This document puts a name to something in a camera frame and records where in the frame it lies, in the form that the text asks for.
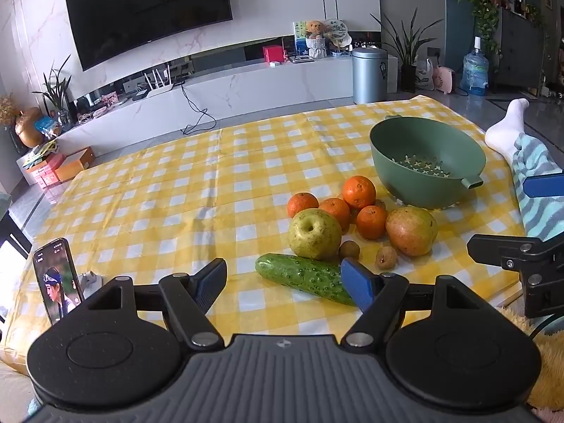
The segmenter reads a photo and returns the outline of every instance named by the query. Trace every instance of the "flat screen tv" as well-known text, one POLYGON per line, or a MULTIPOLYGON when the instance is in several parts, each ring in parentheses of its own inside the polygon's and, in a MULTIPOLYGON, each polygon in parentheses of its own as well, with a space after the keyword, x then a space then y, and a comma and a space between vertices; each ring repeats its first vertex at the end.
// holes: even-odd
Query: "flat screen tv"
POLYGON ((232 19, 229 0, 67 0, 67 9, 83 70, 164 36, 232 19))

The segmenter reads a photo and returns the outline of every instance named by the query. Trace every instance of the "yellow checkered tablecloth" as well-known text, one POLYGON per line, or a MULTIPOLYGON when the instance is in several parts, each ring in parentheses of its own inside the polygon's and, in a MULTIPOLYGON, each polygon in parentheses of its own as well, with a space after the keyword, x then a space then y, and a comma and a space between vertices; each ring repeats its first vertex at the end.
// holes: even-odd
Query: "yellow checkered tablecloth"
MULTIPOLYGON (((480 142, 487 157, 484 185, 459 206, 434 212, 439 235, 433 252, 401 258, 395 271, 421 283, 455 275, 490 301, 515 296, 516 274, 475 264, 466 252, 476 232, 523 235, 510 169, 484 145, 480 129, 423 96, 218 129, 91 168, 72 181, 53 208, 37 246, 64 236, 78 273, 92 270, 105 281, 129 275, 135 284, 156 283, 172 272, 192 274, 222 257, 228 282, 208 316, 226 340, 238 332, 330 332, 340 338, 359 316, 357 309, 266 281, 255 272, 255 260, 266 252, 290 252, 286 204, 294 193, 335 197, 348 177, 364 175, 388 209, 394 206, 376 176, 368 141, 371 127, 390 114, 455 125, 480 142)), ((363 240, 354 226, 343 239, 359 243, 362 264, 375 270, 382 242, 363 240)), ((162 322, 157 313, 140 315, 162 322)), ((24 370, 27 349, 48 327, 28 260, 0 357, 24 370)))

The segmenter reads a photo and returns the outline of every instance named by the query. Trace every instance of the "wall outlet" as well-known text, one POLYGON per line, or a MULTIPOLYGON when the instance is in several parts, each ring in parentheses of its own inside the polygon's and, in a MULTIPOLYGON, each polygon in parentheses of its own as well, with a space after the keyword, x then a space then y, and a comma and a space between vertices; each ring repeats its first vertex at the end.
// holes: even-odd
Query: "wall outlet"
POLYGON ((441 50, 439 48, 427 48, 427 57, 440 57, 441 50))

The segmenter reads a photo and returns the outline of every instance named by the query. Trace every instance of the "gray ribbed panel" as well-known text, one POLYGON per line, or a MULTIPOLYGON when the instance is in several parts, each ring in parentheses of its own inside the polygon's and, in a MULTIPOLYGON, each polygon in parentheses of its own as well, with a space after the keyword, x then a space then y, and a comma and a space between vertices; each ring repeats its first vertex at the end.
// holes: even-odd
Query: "gray ribbed panel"
POLYGON ((107 414, 43 407, 31 423, 534 423, 524 408, 455 416, 406 397, 378 361, 335 346, 333 336, 237 336, 198 354, 163 394, 107 414), (281 348, 277 343, 291 342, 281 348))

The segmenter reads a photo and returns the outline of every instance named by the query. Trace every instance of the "blue water jug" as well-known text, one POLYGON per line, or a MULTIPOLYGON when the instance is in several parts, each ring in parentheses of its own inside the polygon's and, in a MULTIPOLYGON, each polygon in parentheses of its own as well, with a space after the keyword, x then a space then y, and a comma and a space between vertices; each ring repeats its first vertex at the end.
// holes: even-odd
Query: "blue water jug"
POLYGON ((482 53, 482 39, 476 36, 474 49, 464 57, 464 69, 462 71, 462 83, 460 87, 474 95, 485 95, 488 85, 488 71, 490 63, 482 53))

